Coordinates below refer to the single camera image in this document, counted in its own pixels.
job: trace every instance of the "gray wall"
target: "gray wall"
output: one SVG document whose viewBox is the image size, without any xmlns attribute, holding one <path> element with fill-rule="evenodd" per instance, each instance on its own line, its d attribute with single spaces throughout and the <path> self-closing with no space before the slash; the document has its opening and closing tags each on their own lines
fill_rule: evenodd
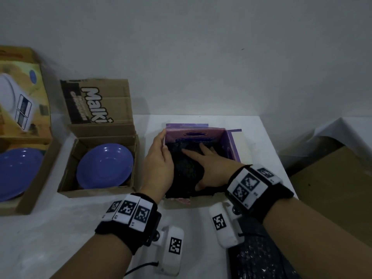
<svg viewBox="0 0 372 279">
<path fill-rule="evenodd" d="M 128 78 L 137 114 L 261 115 L 282 149 L 372 115 L 371 5 L 2 0 L 0 43 L 34 48 L 61 79 Z"/>
</svg>

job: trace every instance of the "forearm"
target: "forearm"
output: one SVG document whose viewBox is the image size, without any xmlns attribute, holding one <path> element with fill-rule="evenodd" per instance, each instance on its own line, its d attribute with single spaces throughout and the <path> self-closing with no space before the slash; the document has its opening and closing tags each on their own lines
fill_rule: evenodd
<svg viewBox="0 0 372 279">
<path fill-rule="evenodd" d="M 302 278 L 372 277 L 372 249 L 295 198 L 277 201 L 263 225 Z"/>
<path fill-rule="evenodd" d="M 51 278 L 122 279 L 131 259 L 131 251 L 118 237 L 96 234 Z"/>
</svg>

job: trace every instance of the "blue plate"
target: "blue plate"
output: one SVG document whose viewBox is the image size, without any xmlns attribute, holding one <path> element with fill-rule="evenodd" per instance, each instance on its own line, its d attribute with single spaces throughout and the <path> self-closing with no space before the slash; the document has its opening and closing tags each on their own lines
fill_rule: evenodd
<svg viewBox="0 0 372 279">
<path fill-rule="evenodd" d="M 38 149 L 20 148 L 0 155 L 0 201 L 26 191 L 38 173 L 43 155 Z"/>
<path fill-rule="evenodd" d="M 132 169 L 130 150 L 119 144 L 103 144 L 83 156 L 76 178 L 84 189 L 117 187 L 127 180 Z"/>
</svg>

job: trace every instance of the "wristband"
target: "wristband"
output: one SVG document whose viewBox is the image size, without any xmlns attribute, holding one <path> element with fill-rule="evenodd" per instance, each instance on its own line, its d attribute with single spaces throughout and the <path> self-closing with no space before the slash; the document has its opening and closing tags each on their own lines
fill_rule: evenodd
<svg viewBox="0 0 372 279">
<path fill-rule="evenodd" d="M 294 193 L 278 176 L 262 165 L 254 164 L 245 165 L 231 176 L 226 196 L 243 214 L 262 223 L 277 200 L 292 198 Z"/>
<path fill-rule="evenodd" d="M 142 193 L 127 195 L 123 201 L 112 203 L 95 233 L 114 234 L 134 255 L 142 245 L 151 244 L 161 218 L 157 208 L 157 204 Z"/>
</svg>

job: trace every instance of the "person's right hand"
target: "person's right hand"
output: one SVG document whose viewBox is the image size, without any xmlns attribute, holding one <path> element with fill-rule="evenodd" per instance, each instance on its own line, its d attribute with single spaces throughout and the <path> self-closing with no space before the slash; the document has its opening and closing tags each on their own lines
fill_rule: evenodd
<svg viewBox="0 0 372 279">
<path fill-rule="evenodd" d="M 220 187 L 228 183 L 230 177 L 244 164 L 232 159 L 219 156 L 216 151 L 208 149 L 203 143 L 199 144 L 204 155 L 182 149 L 182 152 L 204 167 L 204 176 L 196 184 L 195 190 L 200 191 L 205 187 Z"/>
</svg>

